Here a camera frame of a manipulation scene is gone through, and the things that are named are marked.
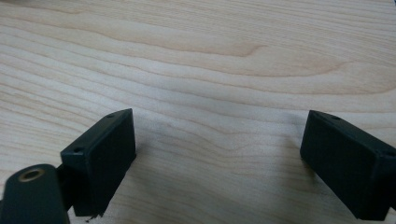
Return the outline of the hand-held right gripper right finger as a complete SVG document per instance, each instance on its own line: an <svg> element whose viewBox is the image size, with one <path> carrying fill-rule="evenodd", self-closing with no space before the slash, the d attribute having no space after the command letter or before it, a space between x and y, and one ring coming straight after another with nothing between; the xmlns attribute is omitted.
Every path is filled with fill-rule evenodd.
<svg viewBox="0 0 396 224"><path fill-rule="evenodd" d="M362 220L396 210L396 148L339 117L311 110L302 159Z"/></svg>

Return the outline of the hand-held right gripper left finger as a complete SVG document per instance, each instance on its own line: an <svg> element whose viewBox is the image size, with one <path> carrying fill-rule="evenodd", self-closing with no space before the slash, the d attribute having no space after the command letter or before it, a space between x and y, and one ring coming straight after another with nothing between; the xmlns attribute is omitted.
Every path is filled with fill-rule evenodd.
<svg viewBox="0 0 396 224"><path fill-rule="evenodd" d="M65 207L78 217L103 215L135 158L133 110L101 118L61 152Z"/></svg>

